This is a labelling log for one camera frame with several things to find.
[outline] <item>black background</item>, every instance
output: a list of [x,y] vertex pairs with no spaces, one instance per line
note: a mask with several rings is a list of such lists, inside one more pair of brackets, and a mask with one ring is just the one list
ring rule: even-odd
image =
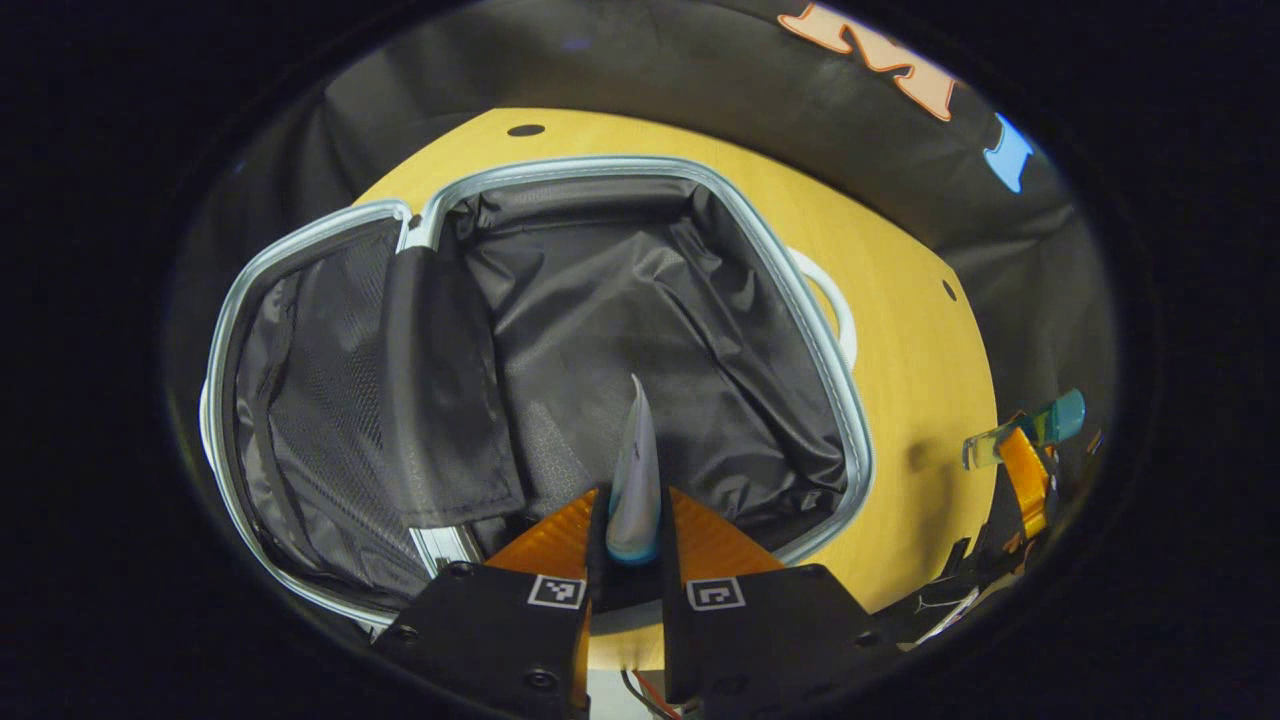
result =
[[[1029,136],[1052,131],[1079,150],[1064,167],[1091,178],[1085,196],[1105,193],[1105,222],[1134,241],[1120,268],[1129,290],[1147,299],[1146,277],[1158,299],[1160,324],[1129,342],[1130,356],[1155,359],[1137,387],[1161,410],[1149,434],[1129,423],[1124,438],[1149,452],[1105,468],[1096,512],[1082,518],[1096,532],[1078,523],[1071,538],[1084,560],[1046,564],[1000,616],[852,711],[1274,715],[1280,512],[1260,418],[1261,345],[1276,324],[1275,184],[1263,177],[1276,159],[1265,96],[1274,13],[952,5],[856,12],[1023,109]],[[172,213],[193,201],[202,158],[234,147],[315,67],[428,10],[387,0],[0,10],[5,195],[19,218],[5,283],[17,363],[6,405],[19,428],[5,473],[18,520],[8,715],[439,712],[324,642],[224,550],[188,495],[155,352]],[[1119,512],[1098,510],[1107,505]],[[1041,574],[1066,580],[1050,587]]]

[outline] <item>wooden surface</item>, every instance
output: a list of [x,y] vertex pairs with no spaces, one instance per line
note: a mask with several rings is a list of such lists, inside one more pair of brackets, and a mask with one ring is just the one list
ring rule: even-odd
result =
[[[521,124],[547,129],[507,135]],[[887,220],[786,165],[703,135],[549,109],[480,115],[402,163],[357,202],[398,197],[420,210],[444,184],[497,165],[604,154],[678,156],[714,168],[783,242],[840,284],[858,327],[854,380],[877,471],[859,515],[810,560],[873,612],[934,578],[951,543],[977,537],[991,509],[996,471],[965,471],[960,445],[998,424],[996,398],[982,336],[955,273]],[[662,629],[594,635],[589,664],[662,667]]]

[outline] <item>wire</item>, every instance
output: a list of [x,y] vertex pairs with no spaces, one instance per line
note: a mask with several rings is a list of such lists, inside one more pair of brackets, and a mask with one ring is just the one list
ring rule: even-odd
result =
[[641,694],[640,691],[635,689],[635,685],[631,684],[631,679],[627,678],[626,670],[620,670],[618,673],[622,675],[622,684],[627,687],[627,692],[634,694],[636,700],[648,707],[649,712],[653,712],[658,717],[666,717],[667,720],[680,720],[678,716],[668,715],[667,711],[654,705],[653,701]]
[[645,680],[644,675],[636,673],[635,670],[631,670],[631,674],[635,675],[636,680],[639,680],[641,685],[644,685],[644,692],[649,694],[649,700],[652,700],[654,705],[666,710],[667,715],[671,715],[672,717],[680,717],[680,714],[676,712],[675,708],[672,708],[669,705],[667,705],[667,701],[662,700],[662,693],[658,692],[658,688],[653,687],[653,683]]

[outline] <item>suitcase handle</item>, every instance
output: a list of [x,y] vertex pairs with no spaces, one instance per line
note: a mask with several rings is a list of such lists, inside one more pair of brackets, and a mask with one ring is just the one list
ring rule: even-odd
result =
[[831,275],[810,260],[808,255],[794,247],[787,247],[787,251],[791,252],[791,259],[795,260],[796,268],[822,290],[822,293],[827,296],[827,301],[831,302],[831,309],[836,311],[837,343],[840,345],[840,352],[845,356],[845,368],[852,373],[854,360],[858,357],[858,328],[854,327],[854,311],[849,309],[845,293],[840,292],[840,286],[836,284],[836,281],[831,279]]

